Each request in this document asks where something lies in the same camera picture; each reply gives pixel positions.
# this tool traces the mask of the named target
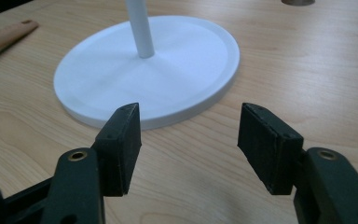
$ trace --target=table surface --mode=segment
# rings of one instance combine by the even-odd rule
[[[215,105],[142,132],[129,195],[105,198],[107,223],[296,223],[293,194],[268,194],[237,148],[241,104],[262,105],[358,171],[358,1],[290,7],[279,0],[148,0],[148,13],[227,29],[241,49],[234,85]],[[9,196],[54,174],[67,150],[98,129],[63,109],[52,80],[62,57],[128,20],[124,1],[34,0],[0,14],[0,28],[40,27],[0,50],[0,190]]]

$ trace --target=wooden table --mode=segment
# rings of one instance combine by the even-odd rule
[[[358,171],[358,1],[289,7],[279,0],[148,0],[150,16],[225,27],[241,48],[234,86],[196,117],[142,132],[130,194],[105,198],[107,223],[296,223],[292,196],[273,197],[239,148],[241,103],[262,105]],[[98,129],[70,117],[52,80],[62,57],[128,19],[124,1],[34,0],[0,14],[0,28],[40,27],[0,51],[0,189],[9,196],[54,174]]]

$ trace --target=white stand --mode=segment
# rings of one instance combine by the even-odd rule
[[[143,130],[173,124],[213,105],[233,82],[240,51],[232,35],[197,18],[148,20],[141,2],[127,0],[131,23],[85,39],[57,68],[59,100],[88,125],[101,128],[117,108],[135,102]]]

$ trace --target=tool handle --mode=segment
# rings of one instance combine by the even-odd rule
[[[0,30],[0,48],[31,33],[39,24],[36,21],[22,21]]]

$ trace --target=brass screw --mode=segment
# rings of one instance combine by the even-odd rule
[[[336,153],[331,152],[331,151],[319,150],[318,154],[320,157],[324,158],[325,160],[336,161],[338,159]]]
[[[283,3],[289,6],[309,6],[315,3],[315,0],[282,0]]]
[[[76,151],[68,156],[69,161],[81,161],[87,157],[86,151]]]

